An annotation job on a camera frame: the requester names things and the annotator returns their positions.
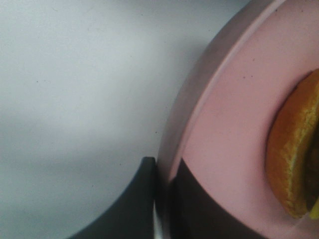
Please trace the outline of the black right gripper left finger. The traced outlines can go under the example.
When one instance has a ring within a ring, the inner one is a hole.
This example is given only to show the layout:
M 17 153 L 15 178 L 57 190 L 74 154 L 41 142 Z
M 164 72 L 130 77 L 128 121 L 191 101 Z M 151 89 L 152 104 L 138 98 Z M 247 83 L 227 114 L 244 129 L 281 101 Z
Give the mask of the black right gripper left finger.
M 99 218 L 72 239 L 153 239 L 156 160 L 142 158 L 122 195 Z

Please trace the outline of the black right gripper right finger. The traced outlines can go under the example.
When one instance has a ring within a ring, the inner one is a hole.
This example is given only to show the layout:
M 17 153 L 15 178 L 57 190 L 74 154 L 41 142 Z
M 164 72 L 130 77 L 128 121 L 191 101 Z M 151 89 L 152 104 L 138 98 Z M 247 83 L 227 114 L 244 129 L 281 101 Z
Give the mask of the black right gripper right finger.
M 263 239 L 220 206 L 181 160 L 173 181 L 170 208 L 172 239 Z

